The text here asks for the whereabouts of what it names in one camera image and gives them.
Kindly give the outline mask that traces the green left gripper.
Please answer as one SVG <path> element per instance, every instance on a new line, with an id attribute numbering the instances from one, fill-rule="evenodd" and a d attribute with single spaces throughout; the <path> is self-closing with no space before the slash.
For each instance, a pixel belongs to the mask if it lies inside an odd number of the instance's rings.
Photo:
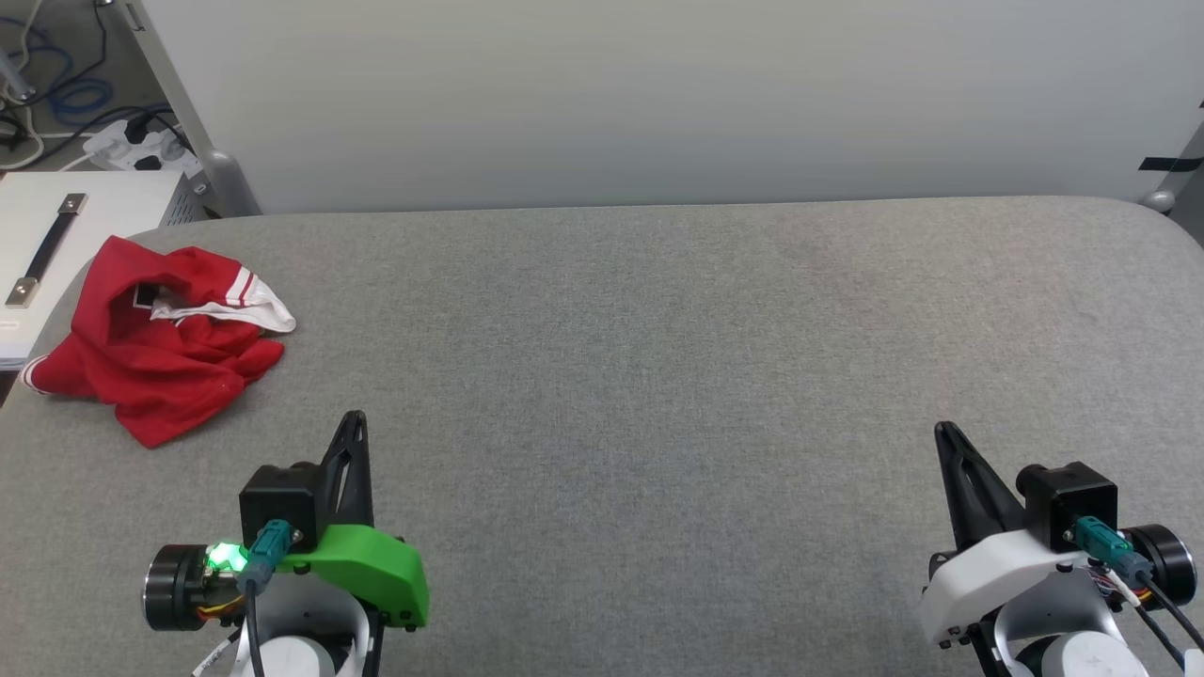
<path id="1" fill-rule="evenodd" d="M 367 417 L 349 411 L 340 420 L 321 463 L 327 526 L 308 553 L 289 549 L 262 591 L 285 575 L 314 577 L 367 604 L 386 626 L 413 632 L 426 626 L 430 591 L 417 548 L 374 526 Z M 197 631 L 207 622 L 240 624 L 246 596 L 237 577 L 249 547 L 241 543 L 165 544 L 144 577 L 143 614 L 154 631 Z"/>

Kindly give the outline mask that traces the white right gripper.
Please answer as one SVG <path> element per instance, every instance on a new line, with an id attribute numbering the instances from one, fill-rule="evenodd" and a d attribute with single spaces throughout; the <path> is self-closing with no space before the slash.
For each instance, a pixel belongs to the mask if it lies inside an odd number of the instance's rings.
<path id="1" fill-rule="evenodd" d="M 1127 585 L 1080 548 L 1055 553 L 1016 530 L 1023 506 L 958 424 L 938 420 L 934 437 L 955 548 L 963 552 L 933 557 L 919 606 L 927 643 L 1007 650 L 1032 638 L 1032 650 L 1127 650 L 1115 606 L 1147 614 L 1196 599 L 1196 559 L 1169 528 L 1117 529 L 1153 565 L 1147 585 Z"/>

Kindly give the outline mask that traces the red and white basketball jersey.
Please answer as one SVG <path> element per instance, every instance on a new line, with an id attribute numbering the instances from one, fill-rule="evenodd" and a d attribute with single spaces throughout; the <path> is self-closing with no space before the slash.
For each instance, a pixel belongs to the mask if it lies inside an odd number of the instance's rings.
<path id="1" fill-rule="evenodd" d="M 155 449 L 218 416 L 284 353 L 296 320 L 241 261 L 117 236 L 87 269 L 71 330 L 19 371 L 43 395 L 108 404 Z"/>

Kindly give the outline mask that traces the white equipment case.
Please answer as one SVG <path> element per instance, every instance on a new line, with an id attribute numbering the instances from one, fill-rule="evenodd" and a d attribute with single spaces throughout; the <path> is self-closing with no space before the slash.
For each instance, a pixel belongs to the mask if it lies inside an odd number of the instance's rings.
<path id="1" fill-rule="evenodd" d="M 30 306 L 6 307 L 69 196 L 83 202 L 52 257 Z M 0 179 L 0 372 L 17 371 L 57 301 L 111 236 L 207 219 L 181 170 L 7 173 Z"/>

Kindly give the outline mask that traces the grey slanted frame leg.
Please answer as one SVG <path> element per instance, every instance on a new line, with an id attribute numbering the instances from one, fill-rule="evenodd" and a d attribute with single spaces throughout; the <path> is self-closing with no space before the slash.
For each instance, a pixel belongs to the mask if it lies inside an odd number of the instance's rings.
<path id="1" fill-rule="evenodd" d="M 1196 128 L 1196 133 L 1192 134 L 1192 137 L 1186 143 L 1184 149 L 1179 151 L 1178 157 L 1204 157 L 1204 102 L 1199 105 L 1198 110 L 1202 113 L 1200 124 Z M 1190 179 L 1192 179 L 1192 177 L 1202 170 L 1202 167 L 1192 173 L 1139 171 L 1147 173 L 1162 173 L 1163 176 L 1153 190 L 1147 192 L 1143 198 L 1139 198 L 1138 204 L 1143 207 L 1152 208 L 1161 214 L 1171 214 L 1173 208 L 1178 206 L 1178 202 L 1188 186 Z"/>

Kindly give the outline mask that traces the grey metal frame leg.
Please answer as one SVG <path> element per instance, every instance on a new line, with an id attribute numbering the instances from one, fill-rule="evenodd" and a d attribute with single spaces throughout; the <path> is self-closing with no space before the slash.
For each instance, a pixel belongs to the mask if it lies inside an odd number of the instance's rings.
<path id="1" fill-rule="evenodd" d="M 201 119 L 199 119 L 197 108 L 185 94 L 181 75 L 169 60 L 169 51 L 150 22 L 144 0 L 116 0 L 116 2 L 128 25 L 132 29 L 138 51 L 146 57 L 150 71 L 157 77 L 165 98 L 177 116 L 177 120 L 181 120 L 183 125 L 185 139 L 203 167 L 208 193 L 216 198 L 216 202 L 220 206 L 219 213 L 224 217 L 261 214 L 256 198 L 253 196 L 250 187 L 246 183 L 244 172 L 242 172 L 237 160 L 228 154 L 228 151 L 216 148 Z"/>

